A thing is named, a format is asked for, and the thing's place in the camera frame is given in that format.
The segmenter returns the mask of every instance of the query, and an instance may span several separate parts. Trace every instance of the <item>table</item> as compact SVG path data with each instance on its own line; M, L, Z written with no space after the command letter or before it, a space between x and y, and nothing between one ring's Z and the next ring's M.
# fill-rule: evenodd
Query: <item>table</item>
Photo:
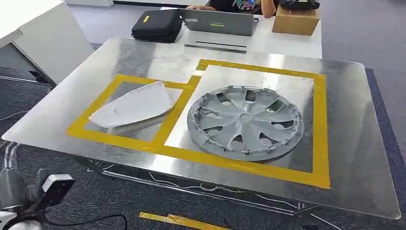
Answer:
M275 17L265 18L262 15L254 15L254 17L258 18L259 21L251 37L191 31L183 24L175 43L307 58L322 58L321 21L319 21L312 36L304 36L274 33L272 32L272 26Z
M0 21L7 22L0 25L0 65L38 71L55 84L94 51L61 0L1 1Z
M166 86L173 102L183 95L169 114L108 130L86 119L151 79L172 82ZM300 144L263 163L199 152L188 134L188 110L205 92L228 85L267 87L296 104L305 121ZM173 127L162 122L166 116L174 118ZM311 205L401 217L365 69L358 63L112 38L2 138Z

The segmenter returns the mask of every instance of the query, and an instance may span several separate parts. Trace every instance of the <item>person's hand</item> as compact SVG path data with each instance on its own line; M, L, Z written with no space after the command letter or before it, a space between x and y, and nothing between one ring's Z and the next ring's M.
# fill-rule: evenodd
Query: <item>person's hand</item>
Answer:
M211 6L188 6L187 10L199 10L199 11L215 11L216 9Z
M201 10L202 6L188 6L186 7L187 10Z

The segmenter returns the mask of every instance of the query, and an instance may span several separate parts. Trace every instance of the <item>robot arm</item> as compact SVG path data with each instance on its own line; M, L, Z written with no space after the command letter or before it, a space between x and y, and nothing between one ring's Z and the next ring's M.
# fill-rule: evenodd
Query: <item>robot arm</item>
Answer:
M74 181L68 174L49 175L40 169L35 184L27 186L18 170L16 151L10 143L0 172L0 230L41 230L45 209L60 204Z

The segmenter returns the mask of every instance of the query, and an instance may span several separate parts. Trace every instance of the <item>white desk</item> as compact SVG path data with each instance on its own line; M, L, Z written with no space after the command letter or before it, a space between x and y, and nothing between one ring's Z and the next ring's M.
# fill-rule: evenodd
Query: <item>white desk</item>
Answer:
M0 66L31 66L58 84L93 51L64 1L0 1ZM23 58L10 62L10 56Z
M258 18L259 22L251 37L191 31L183 25L176 43L307 58L322 58L321 21L318 23L312 36L304 36L274 33L272 32L272 26L275 17L268 19L262 15L254 15L254 17ZM210 43L227 44L227 46Z

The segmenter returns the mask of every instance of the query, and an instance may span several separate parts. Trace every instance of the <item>gray plastic part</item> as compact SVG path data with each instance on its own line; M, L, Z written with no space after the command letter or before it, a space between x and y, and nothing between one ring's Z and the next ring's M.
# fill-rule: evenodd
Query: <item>gray plastic part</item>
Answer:
M270 89L229 86L205 94L188 113L189 133L202 150L240 161L280 157L301 140L297 107Z
M0 185L0 210L26 203L25 182L19 171L3 169Z

